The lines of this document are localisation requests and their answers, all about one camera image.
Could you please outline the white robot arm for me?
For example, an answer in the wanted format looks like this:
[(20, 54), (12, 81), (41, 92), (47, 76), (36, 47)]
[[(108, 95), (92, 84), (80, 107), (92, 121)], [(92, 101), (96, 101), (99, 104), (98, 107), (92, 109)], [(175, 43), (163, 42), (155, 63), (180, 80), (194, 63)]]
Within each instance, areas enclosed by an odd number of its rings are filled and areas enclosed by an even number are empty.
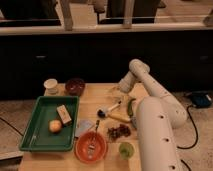
[(149, 72), (146, 63), (133, 59), (118, 83), (121, 92), (129, 93), (139, 81), (149, 94), (136, 107), (141, 171), (183, 171), (173, 130), (186, 122), (186, 109)]

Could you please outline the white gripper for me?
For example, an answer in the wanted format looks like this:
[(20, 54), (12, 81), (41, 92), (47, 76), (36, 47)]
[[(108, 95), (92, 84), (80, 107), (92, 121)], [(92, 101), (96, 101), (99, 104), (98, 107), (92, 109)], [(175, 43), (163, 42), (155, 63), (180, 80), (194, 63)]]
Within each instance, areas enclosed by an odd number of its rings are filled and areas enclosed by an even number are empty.
[(136, 83), (136, 77), (128, 72), (118, 83), (119, 90), (123, 93), (129, 93)]

